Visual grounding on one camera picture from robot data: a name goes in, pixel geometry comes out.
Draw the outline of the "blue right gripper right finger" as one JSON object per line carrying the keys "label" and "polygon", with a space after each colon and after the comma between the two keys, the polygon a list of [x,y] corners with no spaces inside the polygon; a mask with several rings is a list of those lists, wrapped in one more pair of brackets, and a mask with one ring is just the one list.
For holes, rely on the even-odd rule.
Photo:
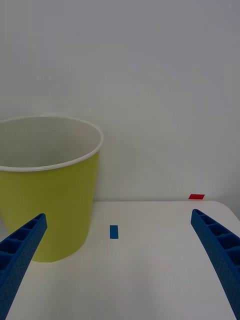
{"label": "blue right gripper right finger", "polygon": [[222,285],[231,309],[240,318],[240,238],[194,209],[190,221]]}

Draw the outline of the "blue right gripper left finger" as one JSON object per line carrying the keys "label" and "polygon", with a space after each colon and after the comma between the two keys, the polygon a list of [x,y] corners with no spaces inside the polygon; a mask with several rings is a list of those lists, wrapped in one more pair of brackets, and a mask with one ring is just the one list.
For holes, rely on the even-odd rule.
{"label": "blue right gripper left finger", "polygon": [[6,319],[28,266],[47,230],[41,213],[0,242],[0,319]]}

